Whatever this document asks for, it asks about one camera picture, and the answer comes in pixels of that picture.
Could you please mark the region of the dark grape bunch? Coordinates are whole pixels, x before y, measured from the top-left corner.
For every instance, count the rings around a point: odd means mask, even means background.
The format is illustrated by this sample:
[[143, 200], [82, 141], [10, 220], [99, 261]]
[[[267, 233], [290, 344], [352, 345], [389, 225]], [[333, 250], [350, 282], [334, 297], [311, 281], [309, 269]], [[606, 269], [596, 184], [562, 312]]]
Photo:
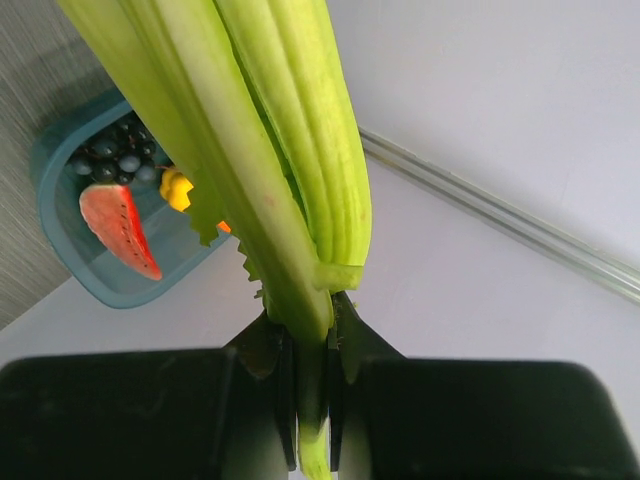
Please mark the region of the dark grape bunch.
[[156, 181], [159, 147], [138, 115], [120, 117], [76, 148], [66, 166], [95, 183], [128, 186]]

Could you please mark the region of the green celery stalk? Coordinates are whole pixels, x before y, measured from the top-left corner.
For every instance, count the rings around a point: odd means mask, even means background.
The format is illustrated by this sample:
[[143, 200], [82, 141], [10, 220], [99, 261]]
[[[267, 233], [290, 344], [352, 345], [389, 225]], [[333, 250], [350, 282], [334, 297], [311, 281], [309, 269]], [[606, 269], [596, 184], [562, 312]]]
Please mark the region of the green celery stalk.
[[323, 1], [64, 1], [176, 167], [203, 244], [226, 222], [295, 346], [298, 456], [330, 477], [332, 297], [356, 289], [372, 234], [366, 161]]

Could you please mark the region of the watermelon slice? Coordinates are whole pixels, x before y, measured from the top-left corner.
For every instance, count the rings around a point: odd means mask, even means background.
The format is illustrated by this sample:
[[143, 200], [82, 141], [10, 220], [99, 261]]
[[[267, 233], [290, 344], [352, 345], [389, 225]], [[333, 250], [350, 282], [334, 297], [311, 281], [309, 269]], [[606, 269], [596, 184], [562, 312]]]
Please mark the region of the watermelon slice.
[[128, 186], [92, 184], [81, 193], [79, 207], [89, 230], [111, 254], [145, 278], [162, 279]]

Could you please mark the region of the orange tangerine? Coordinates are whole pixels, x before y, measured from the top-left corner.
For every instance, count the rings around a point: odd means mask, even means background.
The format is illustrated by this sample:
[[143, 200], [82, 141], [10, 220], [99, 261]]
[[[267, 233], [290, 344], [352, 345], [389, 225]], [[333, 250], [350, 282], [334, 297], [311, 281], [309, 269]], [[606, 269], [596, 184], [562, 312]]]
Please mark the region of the orange tangerine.
[[221, 230], [222, 232], [224, 232], [224, 233], [227, 233], [227, 234], [230, 234], [230, 233], [231, 233], [231, 228], [230, 228], [230, 226], [229, 226], [226, 222], [224, 222], [224, 221], [219, 222], [219, 223], [217, 224], [217, 228], [218, 228], [219, 230]]

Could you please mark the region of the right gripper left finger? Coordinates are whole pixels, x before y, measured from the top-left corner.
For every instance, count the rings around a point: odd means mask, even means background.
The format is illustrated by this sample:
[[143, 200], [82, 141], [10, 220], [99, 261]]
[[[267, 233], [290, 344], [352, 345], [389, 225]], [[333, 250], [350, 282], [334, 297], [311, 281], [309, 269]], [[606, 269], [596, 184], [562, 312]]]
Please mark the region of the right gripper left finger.
[[234, 354], [234, 454], [245, 471], [294, 471], [296, 400], [293, 346], [286, 328], [265, 311], [224, 347]]

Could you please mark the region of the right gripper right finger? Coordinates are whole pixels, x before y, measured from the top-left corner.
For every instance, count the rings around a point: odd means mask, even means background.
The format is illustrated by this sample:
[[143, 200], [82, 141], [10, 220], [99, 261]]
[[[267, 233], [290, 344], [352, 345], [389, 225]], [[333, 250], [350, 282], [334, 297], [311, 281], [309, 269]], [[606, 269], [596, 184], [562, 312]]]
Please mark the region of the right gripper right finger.
[[328, 340], [330, 468], [345, 471], [354, 460], [371, 465], [369, 401], [360, 374], [373, 361], [404, 356], [358, 314], [347, 293], [332, 296], [335, 321]]

